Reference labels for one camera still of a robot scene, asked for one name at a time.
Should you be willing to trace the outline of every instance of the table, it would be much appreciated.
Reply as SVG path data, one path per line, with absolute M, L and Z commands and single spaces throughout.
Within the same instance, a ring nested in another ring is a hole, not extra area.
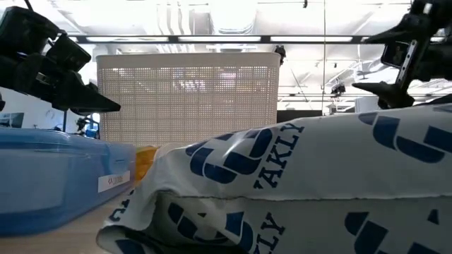
M 95 242 L 103 221 L 128 192 L 61 228 L 35 236 L 0 238 L 1 254 L 105 254 Z

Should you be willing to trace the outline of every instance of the blue logo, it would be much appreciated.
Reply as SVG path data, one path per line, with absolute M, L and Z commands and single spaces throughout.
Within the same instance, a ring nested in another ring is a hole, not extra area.
M 134 192 L 135 192 L 135 190 L 132 190 L 129 193 L 129 196 L 133 195 Z M 129 206 L 129 203 L 130 203 L 129 199 L 123 200 L 121 202 L 122 208 L 115 209 L 113 211 L 113 213 L 110 216 L 108 216 L 108 219 L 111 220 L 112 222 L 119 222 L 121 220 L 121 216 L 120 215 L 126 212 L 127 207 Z
M 452 106 L 435 107 L 434 111 L 451 113 Z M 373 135 L 378 144 L 421 162 L 438 163 L 446 155 L 445 152 L 452 153 L 452 133 L 440 128 L 429 126 L 424 142 L 418 143 L 398 135 L 399 118 L 379 116 L 377 112 L 360 114 L 358 118 L 361 122 L 374 127 Z
M 196 233 L 198 231 L 198 227 L 188 217 L 184 216 L 184 209 L 176 203 L 172 202 L 169 205 L 168 216 L 171 221 L 177 225 L 177 231 L 185 238 L 204 244 L 233 244 L 226 236 L 218 231 L 211 239 L 205 239 L 197 236 Z M 198 216 L 205 217 L 206 213 L 199 213 Z M 246 251 L 251 250 L 254 242 L 254 234 L 251 226 L 244 221 L 244 212 L 233 212 L 226 214 L 225 230 L 240 238 L 238 246 Z
M 388 254 L 379 250 L 383 243 L 388 229 L 369 220 L 368 212 L 349 212 L 345 218 L 345 228 L 353 236 L 355 240 L 356 254 Z M 439 224 L 438 210 L 432 210 L 427 220 L 433 224 Z M 440 254 L 420 243 L 414 242 L 407 254 Z
M 186 148 L 185 153 L 191 157 L 191 172 L 222 184 L 233 182 L 238 174 L 250 175 L 254 173 L 258 169 L 262 156 L 265 154 L 273 138 L 273 134 L 269 128 L 250 130 L 240 140 L 235 142 L 235 145 L 238 146 L 246 140 L 252 140 L 254 142 L 251 150 L 246 155 L 231 151 L 226 153 L 225 161 L 222 165 L 207 162 L 207 158 L 215 150 L 212 148 L 212 145 L 209 146 L 209 143 L 215 140 L 228 141 L 236 134 L 224 134 L 212 140 L 207 140 Z

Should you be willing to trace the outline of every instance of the white lattice panel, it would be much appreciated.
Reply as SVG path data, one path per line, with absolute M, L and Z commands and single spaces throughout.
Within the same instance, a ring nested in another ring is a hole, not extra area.
M 279 63 L 274 53 L 99 56 L 99 92 L 121 105 L 101 115 L 101 137 L 192 143 L 274 124 Z

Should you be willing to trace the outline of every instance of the white plastic bag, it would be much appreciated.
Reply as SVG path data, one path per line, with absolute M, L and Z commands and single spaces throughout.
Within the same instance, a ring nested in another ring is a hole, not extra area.
M 155 160 L 112 253 L 452 253 L 452 104 L 297 119 Z

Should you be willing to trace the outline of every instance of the clear blue bin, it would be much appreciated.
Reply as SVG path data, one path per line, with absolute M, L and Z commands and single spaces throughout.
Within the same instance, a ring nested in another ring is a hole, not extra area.
M 133 145 L 0 128 L 0 236 L 55 229 L 129 189 Z

